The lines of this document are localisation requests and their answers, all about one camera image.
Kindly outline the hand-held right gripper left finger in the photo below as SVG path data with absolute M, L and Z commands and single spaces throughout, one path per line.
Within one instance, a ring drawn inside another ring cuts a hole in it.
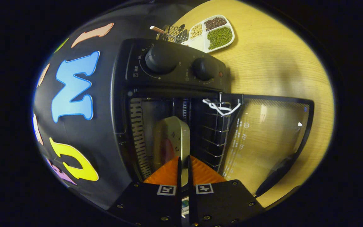
M 180 227 L 181 170 L 181 158 L 174 157 L 153 174 L 155 184 L 131 182 L 108 212 L 138 227 Z

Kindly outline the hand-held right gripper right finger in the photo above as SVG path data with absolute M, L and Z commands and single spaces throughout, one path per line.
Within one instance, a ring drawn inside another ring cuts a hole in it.
M 266 211 L 241 181 L 225 180 L 188 156 L 189 222 L 192 227 L 235 227 Z

